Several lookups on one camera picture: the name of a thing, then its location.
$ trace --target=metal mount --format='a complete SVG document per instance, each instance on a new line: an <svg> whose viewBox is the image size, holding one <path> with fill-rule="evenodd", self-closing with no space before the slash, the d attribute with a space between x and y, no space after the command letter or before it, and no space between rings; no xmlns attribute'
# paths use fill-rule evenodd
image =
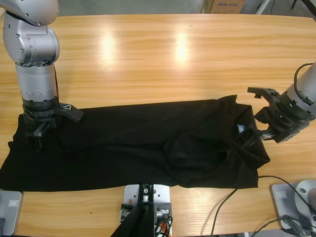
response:
<svg viewBox="0 0 316 237"><path fill-rule="evenodd" d="M127 185L120 211L121 225L111 237L155 237L155 229L160 230L160 227L155 228L157 224L170 217L172 210L168 186Z"/></svg>
<svg viewBox="0 0 316 237"><path fill-rule="evenodd" d="M14 234L22 205L22 192L0 191L0 232L2 235Z"/></svg>
<svg viewBox="0 0 316 237"><path fill-rule="evenodd" d="M304 198L304 200L310 205L314 205L313 200L316 199L316 181L304 180L301 183L291 183L295 187L296 191ZM275 208L279 217L284 215L292 218L299 219L305 223L310 223L316 226L316 216L309 210L305 203L299 198L299 196L293 191L293 189L287 184L275 184L271 188ZM315 228L308 225L304 225L300 222L294 221L298 226L301 226L304 230L316 232ZM284 221L279 223L283 229L290 229L291 227Z"/></svg>

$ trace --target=metal bracket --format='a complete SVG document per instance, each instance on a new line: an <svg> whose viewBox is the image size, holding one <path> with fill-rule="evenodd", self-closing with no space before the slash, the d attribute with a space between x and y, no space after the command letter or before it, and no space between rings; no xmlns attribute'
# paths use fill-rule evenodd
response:
<svg viewBox="0 0 316 237"><path fill-rule="evenodd" d="M160 224L172 222L169 187L151 184L125 186L120 221L121 225L112 237L161 237L162 234L157 233Z"/></svg>
<svg viewBox="0 0 316 237"><path fill-rule="evenodd" d="M291 183L291 186L295 187L301 196L310 204L311 191L316 189L316 181L309 182L306 185L305 180L301 183ZM309 208L305 203L298 197L298 195L293 191L293 189L287 184L274 184L271 188L274 204L279 217L288 215L290 217L299 219L306 223L311 223L316 225L316 217L310 212ZM304 230L316 231L314 228L311 229L310 226L304 226L302 223L294 221L297 225L301 226ZM284 229L290 229L291 227L284 221L280 221L280 225Z"/></svg>

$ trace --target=black t-shirt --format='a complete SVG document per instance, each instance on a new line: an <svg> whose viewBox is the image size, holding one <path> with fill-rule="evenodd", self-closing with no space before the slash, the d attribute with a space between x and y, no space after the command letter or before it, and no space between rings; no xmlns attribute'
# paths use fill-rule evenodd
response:
<svg viewBox="0 0 316 237"><path fill-rule="evenodd" d="M83 109L47 132L41 153L25 139L23 116L0 170L0 188L75 191L151 183L183 187L257 187L269 162L262 142L242 148L237 124L255 124L236 96L219 100Z"/></svg>

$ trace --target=clothing tag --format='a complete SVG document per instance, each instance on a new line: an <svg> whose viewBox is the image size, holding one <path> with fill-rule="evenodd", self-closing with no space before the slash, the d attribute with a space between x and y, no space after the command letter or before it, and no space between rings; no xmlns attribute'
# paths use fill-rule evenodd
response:
<svg viewBox="0 0 316 237"><path fill-rule="evenodd" d="M245 125L237 124L239 133L242 133L245 130Z"/></svg>

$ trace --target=floor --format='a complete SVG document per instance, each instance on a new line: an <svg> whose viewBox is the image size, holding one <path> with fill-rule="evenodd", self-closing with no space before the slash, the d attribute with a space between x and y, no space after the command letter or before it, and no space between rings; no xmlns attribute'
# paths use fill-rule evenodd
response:
<svg viewBox="0 0 316 237"><path fill-rule="evenodd" d="M241 13L254 14L263 0L247 0ZM59 0L60 15L199 13L202 0ZM298 0L271 0L263 14L313 17Z"/></svg>

